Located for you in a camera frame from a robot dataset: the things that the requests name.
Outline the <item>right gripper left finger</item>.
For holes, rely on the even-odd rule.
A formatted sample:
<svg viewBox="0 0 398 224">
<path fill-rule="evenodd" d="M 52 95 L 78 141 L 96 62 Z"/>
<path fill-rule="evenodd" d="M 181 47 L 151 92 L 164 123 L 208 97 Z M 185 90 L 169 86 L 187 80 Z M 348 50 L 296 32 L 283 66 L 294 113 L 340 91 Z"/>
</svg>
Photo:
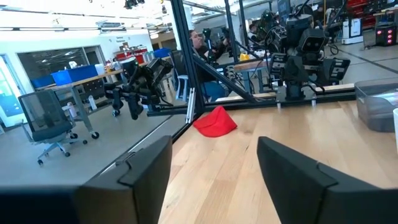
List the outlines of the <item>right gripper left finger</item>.
<svg viewBox="0 0 398 224">
<path fill-rule="evenodd" d="M 163 136 L 79 188 L 79 223 L 158 223 L 169 182 L 172 138 Z"/>
</svg>

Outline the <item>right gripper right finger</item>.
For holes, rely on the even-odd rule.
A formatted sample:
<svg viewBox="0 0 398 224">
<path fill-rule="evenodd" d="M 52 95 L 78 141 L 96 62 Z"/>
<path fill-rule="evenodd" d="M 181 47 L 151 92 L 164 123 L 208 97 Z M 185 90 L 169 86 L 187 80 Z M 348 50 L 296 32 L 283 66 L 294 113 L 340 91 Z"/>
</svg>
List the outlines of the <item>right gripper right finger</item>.
<svg viewBox="0 0 398 224">
<path fill-rule="evenodd" d="M 257 158 L 282 223 L 381 222 L 379 188 L 265 136 Z"/>
</svg>

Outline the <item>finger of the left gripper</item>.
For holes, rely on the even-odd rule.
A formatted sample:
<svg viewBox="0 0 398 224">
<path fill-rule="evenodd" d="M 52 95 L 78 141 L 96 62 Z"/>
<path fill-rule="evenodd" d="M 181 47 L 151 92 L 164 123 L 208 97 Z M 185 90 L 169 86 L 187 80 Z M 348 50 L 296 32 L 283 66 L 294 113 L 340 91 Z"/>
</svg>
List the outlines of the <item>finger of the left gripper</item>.
<svg viewBox="0 0 398 224">
<path fill-rule="evenodd" d="M 298 56 L 288 56 L 287 61 L 285 63 L 285 72 L 284 72 L 284 80 L 287 82 L 297 82 L 302 83 L 302 58 Z"/>
<path fill-rule="evenodd" d="M 335 59 L 333 58 L 324 58 L 319 61 L 315 81 L 322 86 L 332 85 L 333 80 L 330 80 L 330 75 L 334 65 Z"/>
</svg>

